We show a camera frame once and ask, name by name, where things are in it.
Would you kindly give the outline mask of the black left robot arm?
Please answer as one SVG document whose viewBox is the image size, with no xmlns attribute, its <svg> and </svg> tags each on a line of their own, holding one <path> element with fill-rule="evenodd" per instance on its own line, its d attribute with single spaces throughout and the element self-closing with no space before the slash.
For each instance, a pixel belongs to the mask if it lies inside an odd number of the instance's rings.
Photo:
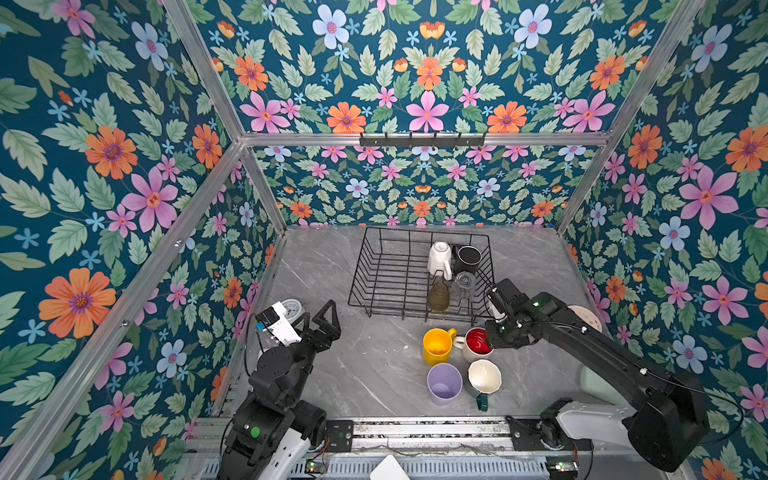
<svg viewBox="0 0 768 480">
<path fill-rule="evenodd" d="M 327 413 L 302 399 L 316 355 L 341 336 L 336 303 L 313 316 L 287 317 L 281 302 L 255 315 L 277 344 L 249 375 L 250 391 L 224 440 L 220 479 L 287 479 L 312 448 L 324 443 Z"/>
</svg>

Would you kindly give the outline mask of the clear glass cup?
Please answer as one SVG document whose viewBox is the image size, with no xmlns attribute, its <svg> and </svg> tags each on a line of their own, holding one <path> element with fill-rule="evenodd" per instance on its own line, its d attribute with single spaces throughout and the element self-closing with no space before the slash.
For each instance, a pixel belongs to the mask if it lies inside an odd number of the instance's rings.
<svg viewBox="0 0 768 480">
<path fill-rule="evenodd" d="M 477 279 L 472 272 L 462 271 L 455 275 L 452 294 L 458 300 L 471 300 L 476 289 Z"/>
</svg>

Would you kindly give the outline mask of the black mug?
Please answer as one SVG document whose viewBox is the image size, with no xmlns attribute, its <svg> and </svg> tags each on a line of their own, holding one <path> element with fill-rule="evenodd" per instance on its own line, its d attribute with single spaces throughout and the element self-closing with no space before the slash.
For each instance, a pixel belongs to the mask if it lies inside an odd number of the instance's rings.
<svg viewBox="0 0 768 480">
<path fill-rule="evenodd" d="M 455 245 L 453 247 L 454 273 L 475 274 L 482 260 L 480 250 L 471 245 Z"/>
</svg>

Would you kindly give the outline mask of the red white mug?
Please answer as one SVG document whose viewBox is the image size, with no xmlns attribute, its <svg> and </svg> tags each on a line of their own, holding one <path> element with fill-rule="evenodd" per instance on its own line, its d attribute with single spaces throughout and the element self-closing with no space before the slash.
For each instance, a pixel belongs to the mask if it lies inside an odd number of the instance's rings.
<svg viewBox="0 0 768 480">
<path fill-rule="evenodd" d="M 494 352 L 488 343 L 487 331 L 482 327 L 473 327 L 465 335 L 456 336 L 453 347 L 459 349 L 469 363 L 487 359 Z"/>
</svg>

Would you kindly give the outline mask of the white faceted mug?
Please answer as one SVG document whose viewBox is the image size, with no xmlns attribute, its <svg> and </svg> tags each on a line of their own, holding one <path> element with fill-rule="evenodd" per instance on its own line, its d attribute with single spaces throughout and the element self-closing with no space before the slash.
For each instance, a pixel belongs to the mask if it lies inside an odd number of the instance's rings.
<svg viewBox="0 0 768 480">
<path fill-rule="evenodd" d="M 444 280 L 451 281 L 453 272 L 451 269 L 452 250 L 451 246 L 444 241 L 437 241 L 432 244 L 429 255 L 427 269 L 431 276 L 441 276 Z"/>
</svg>

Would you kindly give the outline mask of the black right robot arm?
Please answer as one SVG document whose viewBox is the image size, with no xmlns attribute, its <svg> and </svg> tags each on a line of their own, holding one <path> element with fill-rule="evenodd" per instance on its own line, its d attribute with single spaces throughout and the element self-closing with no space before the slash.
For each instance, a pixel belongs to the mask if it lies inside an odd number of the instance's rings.
<svg viewBox="0 0 768 480">
<path fill-rule="evenodd" d="M 563 397 L 540 415 L 538 435 L 550 448 L 592 440 L 632 448 L 653 467 L 676 471 L 709 434 L 707 394 L 687 370 L 670 372 L 608 339 L 568 305 L 542 292 L 522 293 L 510 280 L 484 292 L 494 318 L 487 321 L 493 349 L 520 349 L 540 340 L 560 348 L 605 380 L 622 405 Z"/>
</svg>

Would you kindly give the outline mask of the olive green glass cup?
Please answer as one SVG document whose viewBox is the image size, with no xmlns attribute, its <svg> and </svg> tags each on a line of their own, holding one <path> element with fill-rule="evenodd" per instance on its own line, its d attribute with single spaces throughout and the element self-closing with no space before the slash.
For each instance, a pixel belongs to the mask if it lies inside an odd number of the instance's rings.
<svg viewBox="0 0 768 480">
<path fill-rule="evenodd" d="M 450 286 L 444 280 L 437 280 L 427 295 L 427 307 L 430 312 L 445 312 L 451 304 Z"/>
</svg>

